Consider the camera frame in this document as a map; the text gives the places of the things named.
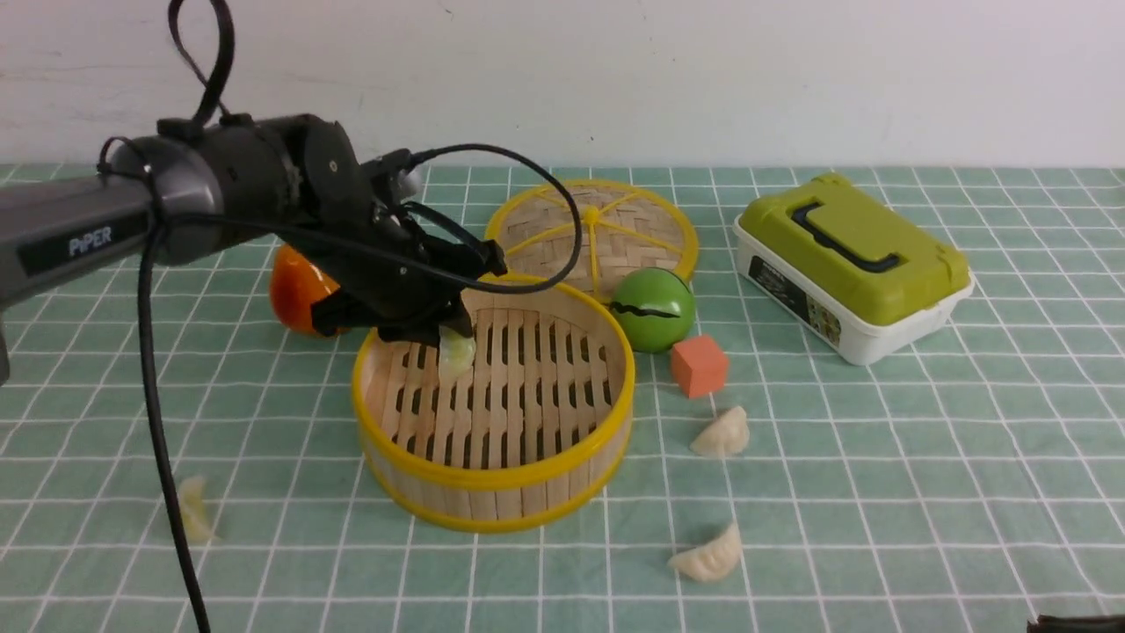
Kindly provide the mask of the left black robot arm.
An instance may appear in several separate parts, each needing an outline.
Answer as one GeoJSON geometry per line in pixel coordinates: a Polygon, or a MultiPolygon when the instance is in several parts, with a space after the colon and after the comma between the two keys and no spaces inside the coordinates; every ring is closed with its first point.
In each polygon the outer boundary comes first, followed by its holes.
{"type": "Polygon", "coordinates": [[[158,265],[278,234],[335,284],[298,309],[305,327],[436,347],[442,331],[470,335],[467,281],[507,268],[494,241],[410,200],[414,164],[407,150],[362,164],[340,124],[310,114],[124,141],[96,175],[4,187],[3,306],[135,255],[170,220],[158,265]]]}

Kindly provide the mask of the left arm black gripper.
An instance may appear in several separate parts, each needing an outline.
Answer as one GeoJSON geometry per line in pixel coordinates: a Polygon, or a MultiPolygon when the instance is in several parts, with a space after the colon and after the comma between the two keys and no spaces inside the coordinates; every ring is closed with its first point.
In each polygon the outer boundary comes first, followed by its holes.
{"type": "MultiPolygon", "coordinates": [[[[418,164],[410,150],[382,157],[418,164]]],[[[315,200],[314,236],[295,236],[292,246],[340,286],[315,302],[313,325],[321,333],[371,328],[382,341],[422,346],[439,343],[439,327],[470,336],[461,293],[467,281],[507,272],[503,250],[413,200],[382,205],[374,195],[382,157],[359,162],[338,123],[314,120],[306,129],[302,171],[315,200]]]]}

